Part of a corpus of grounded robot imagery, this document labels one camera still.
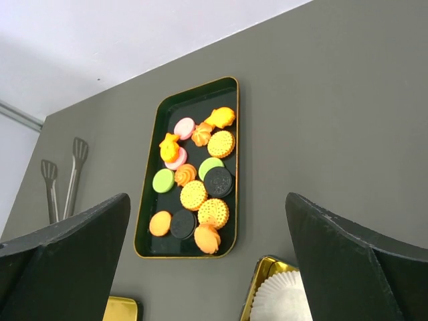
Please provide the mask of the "orange round cookie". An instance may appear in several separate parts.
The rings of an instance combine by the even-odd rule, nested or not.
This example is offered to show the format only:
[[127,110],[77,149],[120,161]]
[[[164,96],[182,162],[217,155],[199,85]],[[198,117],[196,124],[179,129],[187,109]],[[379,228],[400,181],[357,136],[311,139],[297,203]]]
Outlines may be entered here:
[[154,214],[149,223],[149,231],[153,236],[166,235],[171,226],[172,215],[168,211],[159,211]]

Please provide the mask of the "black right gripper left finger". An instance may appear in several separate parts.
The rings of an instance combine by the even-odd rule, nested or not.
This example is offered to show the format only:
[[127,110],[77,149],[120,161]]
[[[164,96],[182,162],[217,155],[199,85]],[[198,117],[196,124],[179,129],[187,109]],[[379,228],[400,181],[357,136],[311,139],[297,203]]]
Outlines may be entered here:
[[129,218],[120,193],[1,243],[1,319],[103,319]]

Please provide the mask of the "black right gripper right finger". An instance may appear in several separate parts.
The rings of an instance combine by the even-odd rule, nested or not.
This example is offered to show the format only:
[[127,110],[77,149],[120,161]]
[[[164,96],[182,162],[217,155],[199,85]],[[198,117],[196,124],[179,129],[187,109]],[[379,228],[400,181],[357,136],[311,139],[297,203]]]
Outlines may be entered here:
[[426,320],[427,250],[289,193],[288,227],[313,320]]

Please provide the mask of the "orange shell cookie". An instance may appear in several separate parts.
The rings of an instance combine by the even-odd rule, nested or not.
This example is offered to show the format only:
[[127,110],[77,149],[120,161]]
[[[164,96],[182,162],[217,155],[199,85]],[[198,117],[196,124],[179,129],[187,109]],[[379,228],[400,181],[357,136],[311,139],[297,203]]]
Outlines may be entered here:
[[219,250],[221,238],[212,225],[200,224],[194,232],[195,243],[206,254],[214,254]]

